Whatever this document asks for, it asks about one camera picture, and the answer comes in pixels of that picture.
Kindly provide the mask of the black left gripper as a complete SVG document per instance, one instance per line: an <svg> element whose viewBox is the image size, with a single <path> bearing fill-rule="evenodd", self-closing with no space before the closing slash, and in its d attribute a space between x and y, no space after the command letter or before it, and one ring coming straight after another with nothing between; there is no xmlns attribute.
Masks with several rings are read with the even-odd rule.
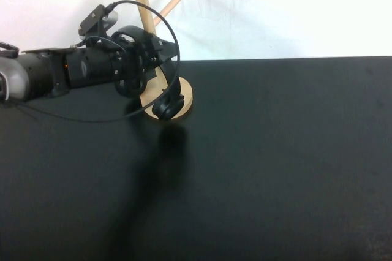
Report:
<svg viewBox="0 0 392 261"><path fill-rule="evenodd" d="M166 77L162 61L177 55L175 43L146 31L116 31L110 37L91 34L85 47L65 53L64 75L69 89L113 83L117 90L144 90L146 78L157 70Z"/></svg>

